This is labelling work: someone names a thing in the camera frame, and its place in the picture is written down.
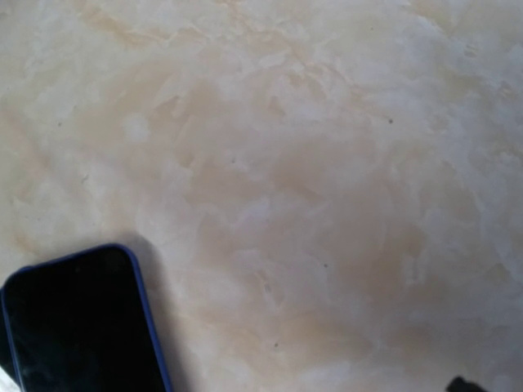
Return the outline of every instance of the table surface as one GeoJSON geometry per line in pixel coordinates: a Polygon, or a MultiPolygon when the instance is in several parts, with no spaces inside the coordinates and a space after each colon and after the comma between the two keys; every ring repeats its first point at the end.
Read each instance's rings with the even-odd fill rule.
{"type": "Polygon", "coordinates": [[[0,0],[0,275],[138,253],[175,384],[523,390],[520,0],[0,0]]]}

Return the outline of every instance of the blue phone case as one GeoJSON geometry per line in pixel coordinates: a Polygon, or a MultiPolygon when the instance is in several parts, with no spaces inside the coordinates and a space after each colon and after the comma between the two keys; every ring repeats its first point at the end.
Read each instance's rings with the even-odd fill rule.
{"type": "MultiPolygon", "coordinates": [[[[43,263],[40,263],[40,264],[37,264],[37,265],[30,265],[30,266],[22,267],[21,269],[19,269],[15,273],[13,273],[7,279],[6,283],[9,282],[9,280],[11,278],[13,278],[14,276],[16,276],[18,274],[23,274],[26,271],[38,269],[38,268],[40,268],[40,267],[42,267],[44,265],[60,263],[62,261],[67,261],[67,260],[70,260],[72,258],[75,258],[76,256],[81,256],[81,255],[83,255],[85,253],[102,250],[104,248],[115,248],[115,247],[120,249],[120,250],[122,250],[122,251],[124,251],[129,256],[129,259],[131,260],[132,268],[133,268],[133,271],[134,271],[134,276],[135,276],[135,279],[136,279],[136,284],[138,286],[138,291],[140,293],[141,307],[142,307],[142,309],[144,311],[145,320],[147,322],[147,327],[149,329],[150,339],[152,340],[153,347],[154,347],[154,353],[155,353],[155,356],[156,356],[156,361],[158,363],[160,374],[161,374],[162,379],[163,379],[163,385],[164,385],[165,390],[167,392],[172,392],[171,381],[169,379],[167,366],[166,366],[165,360],[163,358],[162,349],[160,347],[158,334],[156,333],[156,329],[154,327],[153,315],[152,315],[152,313],[150,311],[149,302],[147,301],[147,294],[146,294],[146,291],[145,291],[145,285],[144,285],[143,279],[141,277],[141,272],[140,272],[140,266],[138,264],[138,259],[136,258],[135,254],[131,251],[131,249],[129,249],[128,247],[125,247],[124,245],[121,245],[119,243],[107,243],[105,245],[100,245],[99,247],[92,247],[92,248],[86,249],[84,251],[73,253],[73,254],[68,255],[68,256],[60,257],[60,258],[55,259],[55,260],[46,261],[46,262],[43,262],[43,263]]],[[[14,343],[13,343],[13,339],[12,339],[12,335],[11,335],[11,329],[10,329],[10,326],[9,326],[9,318],[7,317],[7,312],[6,312],[6,309],[5,309],[5,298],[4,298],[4,291],[3,290],[1,290],[0,295],[2,296],[2,312],[3,312],[5,323],[6,323],[7,338],[9,340],[9,346],[11,347],[11,356],[13,358],[13,364],[14,364],[14,369],[15,369],[15,374],[16,374],[16,383],[19,385],[20,384],[20,369],[18,368],[18,361],[16,360],[16,352],[14,350],[14,343]]]]}

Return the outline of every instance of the black phone screen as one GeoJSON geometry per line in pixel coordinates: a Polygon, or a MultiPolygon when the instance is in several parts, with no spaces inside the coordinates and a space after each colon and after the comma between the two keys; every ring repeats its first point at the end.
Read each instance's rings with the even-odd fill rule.
{"type": "Polygon", "coordinates": [[[27,392],[169,392],[128,252],[97,248],[23,269],[3,289],[27,392]]]}

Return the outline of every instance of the marble surface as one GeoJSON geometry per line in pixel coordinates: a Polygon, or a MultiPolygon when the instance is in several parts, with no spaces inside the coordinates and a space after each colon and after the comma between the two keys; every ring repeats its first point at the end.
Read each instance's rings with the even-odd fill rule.
{"type": "Polygon", "coordinates": [[[9,377],[7,373],[0,368],[0,391],[2,392],[20,392],[20,388],[17,384],[9,377]]]}
{"type": "Polygon", "coordinates": [[[523,390],[522,105],[520,0],[0,0],[0,275],[148,241],[191,392],[523,390]]]}

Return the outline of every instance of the black object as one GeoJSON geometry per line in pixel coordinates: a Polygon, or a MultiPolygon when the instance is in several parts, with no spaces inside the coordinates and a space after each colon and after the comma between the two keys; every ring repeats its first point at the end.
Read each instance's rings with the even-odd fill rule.
{"type": "Polygon", "coordinates": [[[0,310],[0,366],[7,375],[14,381],[16,380],[15,366],[11,357],[9,348],[9,339],[7,338],[6,324],[3,318],[3,312],[0,310]]]}
{"type": "Polygon", "coordinates": [[[2,290],[26,392],[171,392],[134,255],[109,245],[26,267],[2,290]]]}
{"type": "Polygon", "coordinates": [[[465,381],[462,377],[456,377],[447,386],[447,392],[486,392],[478,384],[465,381]]]}

